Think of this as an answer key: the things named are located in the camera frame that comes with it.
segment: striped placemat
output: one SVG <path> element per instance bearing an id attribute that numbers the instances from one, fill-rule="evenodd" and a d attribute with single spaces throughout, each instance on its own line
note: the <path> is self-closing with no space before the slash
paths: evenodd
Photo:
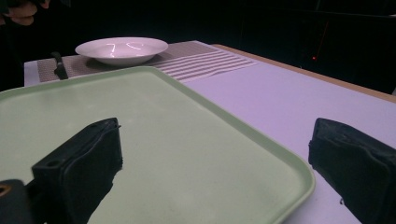
<path id="1" fill-rule="evenodd" d="M 81 55 L 63 57 L 69 77 L 79 77 L 99 72 L 112 71 L 118 67 L 99 63 Z M 141 65 L 153 66 L 180 82 L 211 77 L 223 72 L 247 67 L 256 62 L 230 52 L 214 49 L 197 41 L 170 44 L 169 48 Z M 38 60 L 40 82 L 58 80 L 53 73 L 54 59 Z"/>

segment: white bowl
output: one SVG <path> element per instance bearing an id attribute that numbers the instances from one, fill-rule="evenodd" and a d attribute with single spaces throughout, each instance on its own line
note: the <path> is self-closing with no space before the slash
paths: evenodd
<path id="1" fill-rule="evenodd" d="M 93 40 L 76 47 L 76 53 L 101 63 L 133 66 L 165 51 L 168 44 L 153 38 L 116 37 Z"/>

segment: white tablecloth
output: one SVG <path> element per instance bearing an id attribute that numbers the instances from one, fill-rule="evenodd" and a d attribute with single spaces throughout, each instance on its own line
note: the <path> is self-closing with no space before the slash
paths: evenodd
<path id="1" fill-rule="evenodd" d="M 25 67 L 26 81 L 36 81 L 35 62 Z M 306 161 L 317 118 L 351 125 L 396 148 L 396 104 L 268 63 L 257 62 L 185 85 Z M 285 223 L 359 223 L 340 204 L 341 197 L 332 187 L 317 172 L 315 176 L 313 195 Z"/>

